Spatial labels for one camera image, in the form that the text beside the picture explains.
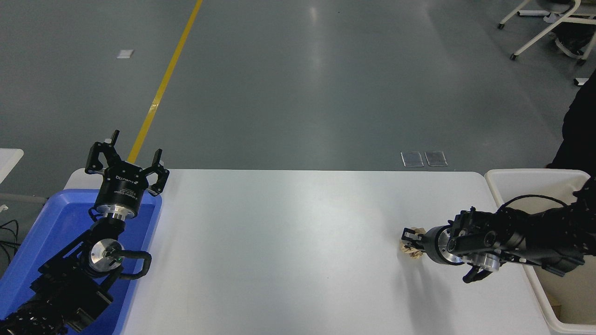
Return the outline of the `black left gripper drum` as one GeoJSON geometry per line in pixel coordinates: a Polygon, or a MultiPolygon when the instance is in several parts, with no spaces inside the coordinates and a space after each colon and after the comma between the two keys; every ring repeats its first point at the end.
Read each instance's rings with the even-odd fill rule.
{"type": "Polygon", "coordinates": [[[110,206],[125,208],[128,214],[140,210],[144,190],[149,186],[142,167],[128,162],[109,166],[103,172],[102,185],[95,200],[95,211],[107,212],[110,206]]]}

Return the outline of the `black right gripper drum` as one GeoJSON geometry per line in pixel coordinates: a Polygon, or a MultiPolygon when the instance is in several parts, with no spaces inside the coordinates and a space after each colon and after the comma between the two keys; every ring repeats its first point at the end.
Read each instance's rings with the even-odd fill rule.
{"type": "Polygon", "coordinates": [[[445,259],[439,250],[439,237],[443,231],[445,231],[445,226],[434,227],[421,238],[424,252],[432,261],[438,264],[445,264],[445,259]]]}

